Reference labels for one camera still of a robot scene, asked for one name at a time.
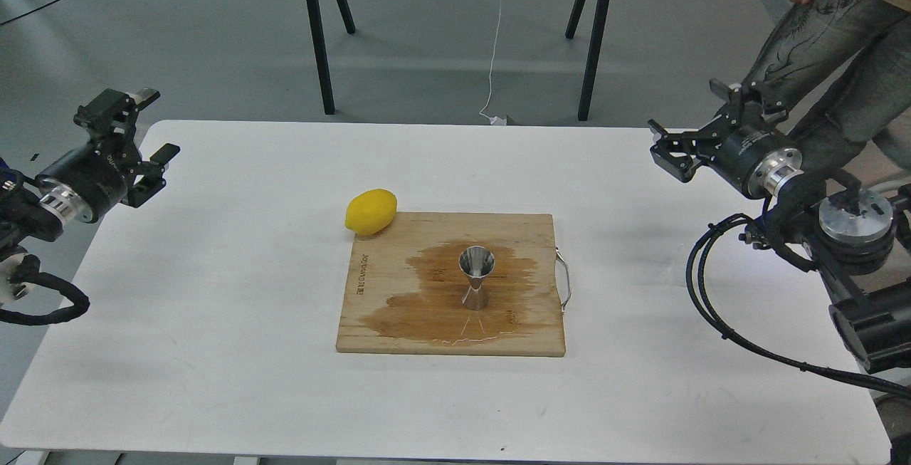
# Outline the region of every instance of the black wire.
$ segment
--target black wire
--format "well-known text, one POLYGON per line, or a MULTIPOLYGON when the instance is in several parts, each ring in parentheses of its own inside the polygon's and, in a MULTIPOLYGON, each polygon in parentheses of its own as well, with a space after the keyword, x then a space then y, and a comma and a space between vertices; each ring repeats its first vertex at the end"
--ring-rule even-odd
POLYGON ((892 383, 891 381, 872 377, 872 375, 863 375, 829 367, 819 367, 819 365, 799 362, 793 358, 777 355, 775 352, 761 348, 761 346, 755 345, 747 338, 743 338, 742 335, 734 331, 734 329, 718 315, 715 307, 713 307, 712 303, 709 301, 709 294, 705 287, 705 267, 709 258, 709 252, 712 250, 715 242, 725 235, 727 231, 741 225, 751 224, 752 222, 754 221, 752 221, 752 218, 749 218, 749 216, 735 214, 729 218, 723 219, 723 221, 719 222, 717 225, 710 225, 709 231, 705 232, 705 234, 699 238, 699 241, 696 241, 693 250, 690 251, 690 256, 687 259, 687 291, 690 294, 690 300, 693 301, 693 305, 696 306, 696 310, 699 311, 702 318, 712 325, 713 328, 718 330, 718 332, 722 334, 723 339, 730 340, 747 351, 755 352, 756 355, 761 355, 761 357, 769 358, 781 364, 790 365, 791 367, 796 367, 800 369, 800 371, 827 377, 830 380, 839 381, 856 387, 869 388, 869 390, 878 390, 880 392, 892 394, 896 397, 911 399, 911 388, 903 387, 899 384, 892 383), (696 289, 693 287, 693 263, 697 255, 700 255, 699 267, 696 270, 697 289, 699 289, 698 295, 696 289))
POLYGON ((15 456, 13 457, 13 459, 10 459, 10 461, 4 463, 4 465, 9 465, 10 463, 16 461, 16 460, 19 459, 19 457, 22 456, 23 454, 26 454, 26 452, 25 452, 25 451, 20 451, 19 454, 15 455, 15 456))
POLYGON ((17 17, 10 18, 10 19, 7 20, 7 21, 3 21, 3 23, 0 23, 0 26, 6 25, 6 24, 8 24, 8 23, 13 23, 13 21, 16 21, 16 20, 19 20, 20 18, 26 17, 26 16, 28 16, 29 14, 37 13, 37 11, 41 11, 41 10, 43 10, 44 8, 48 7, 49 5, 57 4, 59 1, 62 1, 62 0, 52 0, 52 1, 49 1, 47 4, 43 5, 42 7, 34 8, 32 11, 29 11, 28 13, 23 13, 23 14, 20 14, 19 16, 17 16, 17 17))

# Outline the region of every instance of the lemon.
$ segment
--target lemon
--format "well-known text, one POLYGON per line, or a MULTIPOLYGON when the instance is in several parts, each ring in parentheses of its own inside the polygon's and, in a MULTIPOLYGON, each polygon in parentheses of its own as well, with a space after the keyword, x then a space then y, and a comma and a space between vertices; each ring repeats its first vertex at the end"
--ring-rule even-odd
POLYGON ((373 235, 396 217, 398 200, 386 189, 371 189, 354 197, 344 213, 345 228, 358 235, 373 235))

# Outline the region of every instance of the stainless steel jigger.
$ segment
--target stainless steel jigger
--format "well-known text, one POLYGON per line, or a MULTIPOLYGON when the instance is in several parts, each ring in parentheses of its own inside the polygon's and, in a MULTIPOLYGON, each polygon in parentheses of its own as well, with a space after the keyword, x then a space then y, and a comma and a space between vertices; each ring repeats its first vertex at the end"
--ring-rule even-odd
POLYGON ((462 296, 462 306, 468 310, 481 310, 488 306, 488 293, 481 283, 494 270, 494 254, 484 246, 472 246, 459 255, 458 265, 468 277, 468 290, 462 296))

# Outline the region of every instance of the jeans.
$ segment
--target jeans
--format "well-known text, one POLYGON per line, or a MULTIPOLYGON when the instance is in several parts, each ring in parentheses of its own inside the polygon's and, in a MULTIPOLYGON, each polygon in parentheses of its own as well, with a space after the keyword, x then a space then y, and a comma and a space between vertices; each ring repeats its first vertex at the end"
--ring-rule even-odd
POLYGON ((806 171, 843 167, 874 140, 911 169, 911 142, 889 124, 911 107, 911 15, 882 0, 795 4, 768 37, 748 83, 764 81, 794 108, 842 63, 845 73, 791 130, 806 171))

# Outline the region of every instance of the white cable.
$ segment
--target white cable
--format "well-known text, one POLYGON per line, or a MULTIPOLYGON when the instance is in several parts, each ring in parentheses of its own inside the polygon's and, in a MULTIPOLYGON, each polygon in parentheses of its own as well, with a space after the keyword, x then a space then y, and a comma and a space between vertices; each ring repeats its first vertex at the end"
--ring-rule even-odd
POLYGON ((488 102, 484 104, 484 107, 481 108, 481 111, 478 111, 479 115, 488 119, 488 121, 493 121, 491 117, 488 117, 484 113, 490 105, 490 99, 494 95, 494 59, 497 57, 497 38, 500 37, 500 22, 503 20, 503 0, 500 0, 500 8, 497 15, 497 31, 494 33, 494 52, 490 56, 490 72, 488 73, 488 85, 490 86, 490 91, 488 92, 488 102))

